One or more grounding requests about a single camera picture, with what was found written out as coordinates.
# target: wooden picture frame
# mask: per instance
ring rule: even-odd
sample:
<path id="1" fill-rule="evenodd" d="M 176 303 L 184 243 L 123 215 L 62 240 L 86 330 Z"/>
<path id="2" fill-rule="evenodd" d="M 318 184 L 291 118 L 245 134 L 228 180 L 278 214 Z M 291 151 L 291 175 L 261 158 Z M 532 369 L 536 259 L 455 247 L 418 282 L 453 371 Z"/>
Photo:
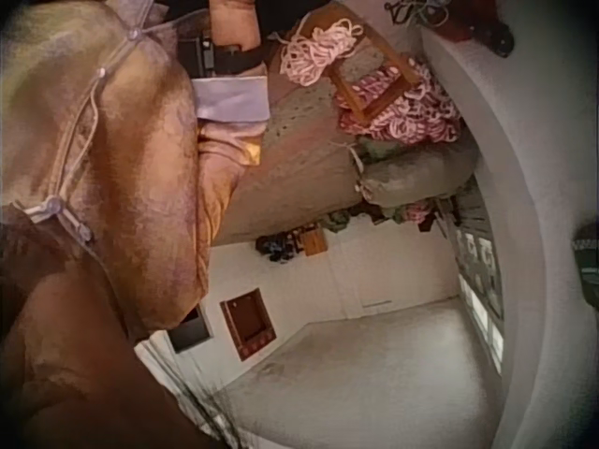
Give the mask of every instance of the wooden picture frame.
<path id="1" fill-rule="evenodd" d="M 240 297 L 221 302 L 221 309 L 242 361 L 276 339 L 276 333 L 258 288 Z"/>

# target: wall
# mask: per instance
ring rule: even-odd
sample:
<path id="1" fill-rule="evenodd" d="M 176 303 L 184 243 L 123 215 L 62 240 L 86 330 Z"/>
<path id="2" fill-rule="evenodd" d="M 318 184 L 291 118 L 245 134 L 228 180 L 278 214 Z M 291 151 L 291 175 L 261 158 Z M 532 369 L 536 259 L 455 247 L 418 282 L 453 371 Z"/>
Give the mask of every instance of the wall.
<path id="1" fill-rule="evenodd" d="M 252 243 L 212 249 L 210 293 L 201 305 L 213 338 L 180 355 L 169 355 L 189 382 L 218 390 L 308 323 L 404 309 L 459 291 L 450 244 L 437 227 L 422 234 L 414 224 L 374 226 L 370 218 L 358 217 L 337 235 L 327 232 L 327 239 L 326 253 L 302 255 L 286 265 L 261 257 Z M 220 302 L 257 287 L 277 339 L 241 362 Z M 377 303 L 384 304 L 368 307 Z M 170 351 L 163 333 L 154 335 L 153 341 L 162 352 Z M 139 353 L 147 358 L 141 349 Z M 164 375 L 155 374 L 165 382 Z"/>
<path id="2" fill-rule="evenodd" d="M 596 215 L 592 30 L 565 2 L 508 0 L 506 59 L 423 32 L 483 159 L 503 277 L 504 414 L 493 448 L 572 447 L 596 398 L 596 323 L 570 246 Z"/>

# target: pink rope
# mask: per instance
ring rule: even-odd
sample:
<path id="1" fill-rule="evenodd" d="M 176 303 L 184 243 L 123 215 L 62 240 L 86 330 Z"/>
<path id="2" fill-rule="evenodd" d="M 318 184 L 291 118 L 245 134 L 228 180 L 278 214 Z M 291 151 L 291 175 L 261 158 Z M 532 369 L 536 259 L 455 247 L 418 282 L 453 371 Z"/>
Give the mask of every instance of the pink rope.
<path id="1" fill-rule="evenodd" d="M 446 91 L 423 64 L 410 59 L 410 64 L 422 82 L 405 92 L 368 126 L 361 124 L 345 99 L 337 94 L 335 101 L 342 109 L 341 129 L 352 135 L 370 135 L 376 140 L 398 140 L 414 145 L 429 139 L 432 142 L 453 142 L 460 136 L 460 113 Z M 394 66 L 381 66 L 353 85 L 354 91 L 370 104 L 400 76 Z"/>
<path id="2" fill-rule="evenodd" d="M 357 37 L 364 33 L 361 25 L 354 25 L 349 19 L 341 19 L 326 31 L 315 28 L 312 38 L 304 37 L 300 32 L 308 17 L 303 18 L 290 41 L 278 39 L 285 44 L 281 52 L 280 73 L 304 87 L 320 80 L 325 68 L 337 58 L 352 56 Z"/>

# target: wristwatch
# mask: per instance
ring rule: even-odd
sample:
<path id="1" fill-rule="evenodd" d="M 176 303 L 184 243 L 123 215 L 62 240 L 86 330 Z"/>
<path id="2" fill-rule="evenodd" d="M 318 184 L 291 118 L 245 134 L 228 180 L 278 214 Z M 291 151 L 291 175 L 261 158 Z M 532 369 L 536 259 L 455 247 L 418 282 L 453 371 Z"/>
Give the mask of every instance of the wristwatch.
<path id="1" fill-rule="evenodd" d="M 193 79 L 212 78 L 240 73 L 262 64 L 264 46 L 241 51 L 240 46 L 216 47 L 208 34 L 195 39 L 182 39 L 178 44 L 178 59 Z"/>

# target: wooden chair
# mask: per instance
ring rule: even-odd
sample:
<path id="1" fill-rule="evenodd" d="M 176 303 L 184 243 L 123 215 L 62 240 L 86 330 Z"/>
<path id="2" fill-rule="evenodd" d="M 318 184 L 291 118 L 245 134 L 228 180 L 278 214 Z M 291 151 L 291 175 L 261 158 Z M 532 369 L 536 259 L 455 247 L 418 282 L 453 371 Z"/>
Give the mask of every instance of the wooden chair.
<path id="1" fill-rule="evenodd" d="M 372 44 L 385 55 L 388 63 L 396 66 L 402 74 L 387 88 L 386 91 L 374 99 L 370 104 L 366 105 L 352 89 L 351 83 L 345 80 L 341 74 L 341 67 L 345 59 L 338 59 L 325 70 L 324 75 L 330 78 L 337 88 L 337 91 L 343 98 L 345 98 L 347 104 L 358 120 L 367 125 L 405 91 L 418 85 L 420 83 L 420 77 L 410 66 L 406 54 L 397 53 L 388 42 L 376 32 L 376 30 L 362 20 L 349 7 L 346 7 L 341 3 L 333 1 L 326 6 L 313 11 L 301 28 L 300 33 L 302 36 L 311 37 L 313 30 L 316 27 L 327 30 L 332 24 L 340 19 L 349 19 L 353 24 L 361 25 L 364 28 L 364 33 L 361 36 L 358 36 L 356 46 L 359 45 L 362 40 L 368 38 Z M 296 28 L 291 30 L 290 36 L 295 35 L 297 31 L 298 27 L 296 26 Z M 277 55 L 273 58 L 272 66 L 277 71 L 281 66 L 280 51 L 278 51 Z"/>

